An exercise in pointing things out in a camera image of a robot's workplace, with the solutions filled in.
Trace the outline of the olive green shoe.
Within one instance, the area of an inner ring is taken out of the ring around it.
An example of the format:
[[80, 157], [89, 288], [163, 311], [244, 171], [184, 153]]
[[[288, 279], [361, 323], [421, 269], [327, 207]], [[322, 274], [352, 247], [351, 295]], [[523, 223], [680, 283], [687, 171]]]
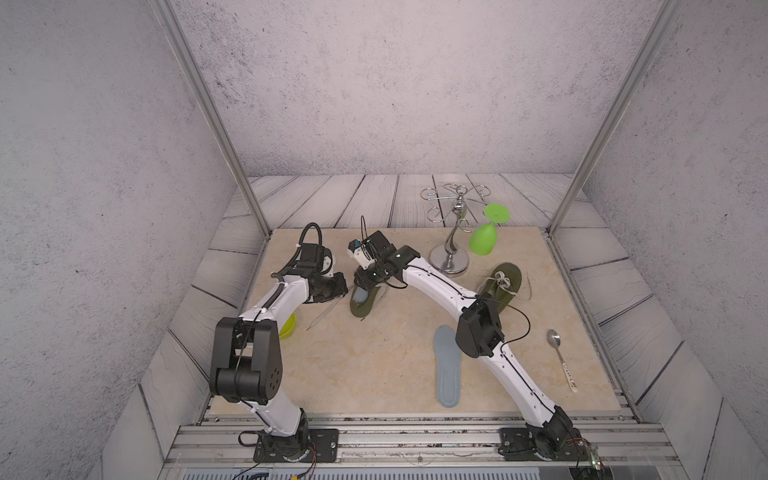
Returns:
[[496, 311], [501, 313], [519, 293], [522, 280], [522, 272], [517, 265], [502, 263], [480, 283], [476, 293], [489, 297]]
[[374, 310], [374, 308], [376, 307], [377, 303], [383, 298], [383, 295], [386, 292], [386, 288], [384, 286], [376, 286], [371, 290], [367, 290], [367, 291], [369, 292], [369, 298], [363, 304], [353, 303], [351, 301], [351, 298], [352, 298], [352, 293], [351, 293], [349, 308], [350, 308], [351, 314], [355, 318], [364, 319], [367, 316], [369, 316]]

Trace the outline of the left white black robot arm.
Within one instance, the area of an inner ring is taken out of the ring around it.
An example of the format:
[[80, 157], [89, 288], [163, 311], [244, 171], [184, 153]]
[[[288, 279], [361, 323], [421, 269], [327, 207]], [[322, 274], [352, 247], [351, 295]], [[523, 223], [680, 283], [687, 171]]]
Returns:
[[330, 249], [302, 243], [286, 265], [272, 274], [272, 288], [238, 317], [215, 327], [209, 387], [211, 394], [242, 403], [274, 437], [292, 437], [302, 410], [281, 390], [280, 331], [303, 304], [326, 303], [348, 292], [344, 275], [334, 273]]

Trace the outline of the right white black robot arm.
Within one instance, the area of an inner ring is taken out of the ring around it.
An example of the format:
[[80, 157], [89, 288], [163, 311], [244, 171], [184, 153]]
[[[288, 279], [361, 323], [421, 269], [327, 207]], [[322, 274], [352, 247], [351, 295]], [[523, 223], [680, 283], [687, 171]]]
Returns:
[[536, 385], [513, 354], [502, 331], [499, 301], [460, 286], [412, 247], [397, 248], [380, 231], [350, 241], [348, 252], [359, 264], [354, 274], [357, 292], [372, 293], [395, 278], [424, 293], [457, 320], [458, 348], [480, 359], [511, 396], [526, 422], [536, 456], [555, 460], [570, 440], [581, 436], [567, 413]]

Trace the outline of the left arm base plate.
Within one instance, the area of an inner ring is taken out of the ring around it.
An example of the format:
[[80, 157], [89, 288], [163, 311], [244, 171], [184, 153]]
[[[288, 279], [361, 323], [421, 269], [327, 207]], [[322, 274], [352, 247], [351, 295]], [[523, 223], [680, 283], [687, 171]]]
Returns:
[[258, 431], [253, 460], [257, 463], [334, 463], [337, 460], [337, 429], [299, 429], [289, 437]]

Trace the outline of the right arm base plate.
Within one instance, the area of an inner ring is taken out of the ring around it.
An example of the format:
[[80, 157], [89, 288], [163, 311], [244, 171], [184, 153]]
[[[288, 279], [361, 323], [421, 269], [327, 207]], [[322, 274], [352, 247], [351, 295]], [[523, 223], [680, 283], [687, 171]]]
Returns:
[[506, 461], [590, 462], [591, 450], [577, 428], [550, 435], [545, 429], [501, 428], [498, 453]]

